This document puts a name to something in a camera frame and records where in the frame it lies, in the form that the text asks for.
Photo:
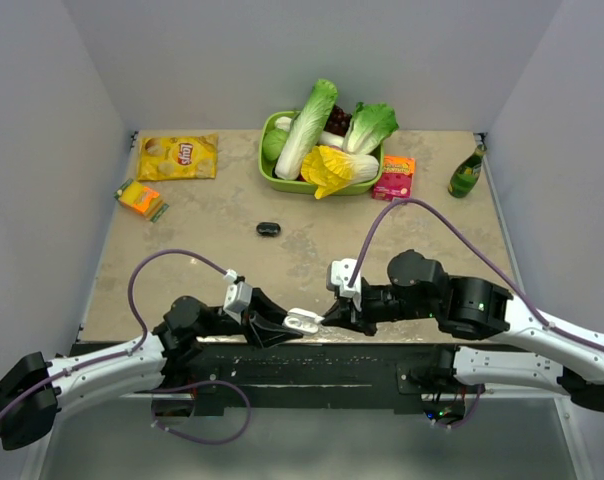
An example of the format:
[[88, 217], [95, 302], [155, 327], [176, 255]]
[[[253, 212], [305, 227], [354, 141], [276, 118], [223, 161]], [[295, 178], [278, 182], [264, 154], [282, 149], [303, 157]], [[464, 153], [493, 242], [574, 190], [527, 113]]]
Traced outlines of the white earbud charging case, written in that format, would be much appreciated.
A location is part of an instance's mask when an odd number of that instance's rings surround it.
[[283, 325], [303, 335], [311, 336], [319, 332], [323, 320], [324, 317], [315, 312], [301, 308], [292, 308], [287, 312]]

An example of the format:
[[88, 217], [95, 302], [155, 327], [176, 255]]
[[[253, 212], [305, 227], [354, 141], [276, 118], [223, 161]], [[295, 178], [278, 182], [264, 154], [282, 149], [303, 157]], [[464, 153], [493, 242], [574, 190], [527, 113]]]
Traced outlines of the black earbud charging case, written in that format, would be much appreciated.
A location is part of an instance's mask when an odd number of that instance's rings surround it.
[[277, 237], [281, 233], [281, 226], [277, 222], [259, 222], [256, 225], [256, 233], [263, 237]]

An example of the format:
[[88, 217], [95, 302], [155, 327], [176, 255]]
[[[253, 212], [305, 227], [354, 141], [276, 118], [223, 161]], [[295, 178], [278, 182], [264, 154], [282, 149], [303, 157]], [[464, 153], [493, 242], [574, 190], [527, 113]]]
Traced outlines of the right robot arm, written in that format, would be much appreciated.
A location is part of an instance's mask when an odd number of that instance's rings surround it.
[[353, 259], [335, 261], [327, 287], [336, 295], [323, 325], [373, 336], [383, 322], [431, 318], [464, 341], [438, 347], [412, 380], [441, 393], [459, 386], [504, 384], [566, 395], [604, 413], [604, 333], [547, 313], [487, 280], [451, 276], [436, 260], [407, 250], [387, 266], [389, 282], [371, 285]]

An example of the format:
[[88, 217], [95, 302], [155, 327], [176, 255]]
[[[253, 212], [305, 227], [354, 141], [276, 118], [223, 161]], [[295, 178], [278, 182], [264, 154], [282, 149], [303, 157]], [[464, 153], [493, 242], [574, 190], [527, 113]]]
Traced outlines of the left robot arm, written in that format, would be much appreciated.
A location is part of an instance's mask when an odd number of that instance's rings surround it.
[[289, 311], [261, 290], [210, 307], [191, 296], [173, 302], [164, 320], [139, 337], [89, 354], [23, 356], [0, 380], [0, 441], [23, 448], [47, 435], [55, 420], [130, 393], [178, 392], [189, 380], [189, 363], [202, 351], [200, 339], [242, 335], [257, 348], [314, 335], [318, 316]]

